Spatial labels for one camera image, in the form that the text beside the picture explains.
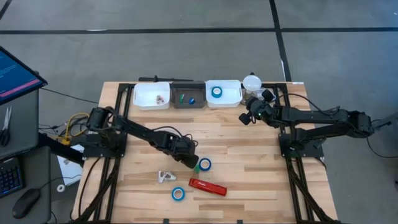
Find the blue tape roll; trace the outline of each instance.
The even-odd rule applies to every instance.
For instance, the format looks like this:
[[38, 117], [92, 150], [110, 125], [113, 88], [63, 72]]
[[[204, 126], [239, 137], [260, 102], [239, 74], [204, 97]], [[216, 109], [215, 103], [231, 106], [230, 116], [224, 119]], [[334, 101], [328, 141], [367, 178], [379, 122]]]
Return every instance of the blue tape roll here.
[[[203, 167], [203, 166], [202, 166], [202, 163], [203, 163], [203, 162], [209, 163], [209, 166], [208, 166], [208, 167]], [[210, 168], [211, 168], [211, 161], [210, 161], [209, 159], [203, 158], [203, 159], [201, 159], [201, 160], [199, 161], [199, 169], [200, 169], [200, 170], [202, 170], [202, 171], [208, 171], [208, 170], [210, 170]]]
[[[179, 198], [177, 198], [177, 197], [175, 196], [175, 193], [177, 193], [178, 191], [181, 191], [181, 197], [179, 197]], [[181, 201], [182, 199], [184, 199], [184, 197], [185, 197], [185, 191], [184, 191], [184, 189], [182, 189], [182, 187], [176, 187], [176, 188], [173, 189], [173, 191], [172, 191], [172, 198], [173, 198], [176, 202]]]
[[223, 89], [221, 87], [215, 86], [211, 89], [211, 95], [214, 98], [220, 98], [223, 94]]

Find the wooden table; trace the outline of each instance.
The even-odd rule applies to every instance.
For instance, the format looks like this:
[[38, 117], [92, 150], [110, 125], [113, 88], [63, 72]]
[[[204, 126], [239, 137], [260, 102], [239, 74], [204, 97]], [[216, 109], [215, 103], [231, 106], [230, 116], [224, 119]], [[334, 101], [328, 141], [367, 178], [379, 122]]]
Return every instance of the wooden table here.
[[[104, 84], [99, 106], [114, 106], [118, 85], [118, 82]], [[287, 83], [287, 86], [289, 93], [306, 95], [302, 83]], [[302, 110], [310, 109], [308, 102], [296, 96], [290, 97], [290, 104]], [[246, 110], [241, 105], [237, 108], [206, 106], [192, 110], [177, 110], [170, 106], [168, 110], [139, 111], [131, 103], [129, 119], [148, 128], [169, 125], [182, 134], [191, 133], [199, 142], [196, 154], [208, 157], [213, 165], [208, 172], [194, 174], [147, 142], [129, 136], [126, 155], [121, 160], [112, 222], [162, 223], [164, 218], [169, 218], [171, 223], [236, 223], [236, 220], [244, 223], [295, 223], [286, 163], [280, 155], [277, 140], [279, 129], [261, 121], [245, 126], [238, 119], [243, 112]], [[300, 127], [313, 128], [313, 125], [301, 124]], [[94, 161], [88, 159], [85, 162], [73, 218], [78, 215], [81, 188]], [[83, 194], [82, 210], [97, 194], [103, 161], [101, 159], [95, 165], [90, 175]], [[325, 168], [314, 158], [304, 158], [303, 163], [310, 193], [327, 215], [337, 218]], [[172, 171], [177, 181], [159, 184], [158, 170]], [[227, 196], [220, 197], [189, 187], [191, 177], [227, 187]], [[172, 189], [178, 186], [186, 191], [181, 202], [175, 202], [171, 196]], [[305, 218], [303, 199], [299, 195]], [[104, 218], [105, 211], [106, 206], [103, 205], [101, 218]]]

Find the tape roll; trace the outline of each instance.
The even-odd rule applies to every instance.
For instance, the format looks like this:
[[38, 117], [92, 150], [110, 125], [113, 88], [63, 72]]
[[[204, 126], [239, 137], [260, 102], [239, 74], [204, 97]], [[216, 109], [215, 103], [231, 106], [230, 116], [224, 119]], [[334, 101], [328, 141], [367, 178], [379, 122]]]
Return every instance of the tape roll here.
[[65, 186], [64, 186], [63, 184], [58, 185], [58, 187], [57, 187], [57, 192], [62, 193], [62, 192], [64, 192], [64, 191], [65, 191]]
[[215, 86], [211, 89], [211, 95], [214, 98], [220, 98], [223, 94], [223, 90], [221, 89], [221, 87]]
[[[177, 192], [181, 192], [181, 196], [180, 196], [180, 197], [176, 197], [176, 196], [175, 196], [175, 194], [176, 194]], [[184, 191], [184, 189], [182, 189], [182, 187], [176, 187], [176, 188], [173, 189], [173, 191], [172, 191], [172, 198], [173, 198], [176, 202], [179, 202], [179, 201], [183, 200], [184, 197], [185, 197], [185, 191]]]
[[208, 171], [211, 168], [211, 161], [207, 158], [203, 158], [199, 161], [199, 169], [202, 171]]

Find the computer screen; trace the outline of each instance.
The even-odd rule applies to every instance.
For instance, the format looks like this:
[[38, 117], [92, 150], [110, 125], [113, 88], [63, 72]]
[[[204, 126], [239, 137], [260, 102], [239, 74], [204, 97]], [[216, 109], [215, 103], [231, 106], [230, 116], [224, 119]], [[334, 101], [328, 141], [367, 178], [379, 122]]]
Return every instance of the computer screen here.
[[0, 105], [46, 84], [32, 69], [0, 47]]

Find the white plastic container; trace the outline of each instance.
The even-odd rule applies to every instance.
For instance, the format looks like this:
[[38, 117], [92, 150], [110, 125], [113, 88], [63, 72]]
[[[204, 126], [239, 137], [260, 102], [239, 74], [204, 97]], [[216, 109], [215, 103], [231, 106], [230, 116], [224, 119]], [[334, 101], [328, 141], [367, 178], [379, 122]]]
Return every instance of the white plastic container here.
[[[211, 95], [213, 87], [220, 87], [222, 94], [219, 98]], [[242, 100], [242, 87], [239, 80], [209, 80], [206, 82], [206, 100], [210, 108], [237, 107]]]
[[[157, 104], [156, 98], [164, 99], [162, 104]], [[138, 83], [134, 87], [132, 103], [140, 110], [165, 110], [170, 107], [170, 84], [168, 82]]]

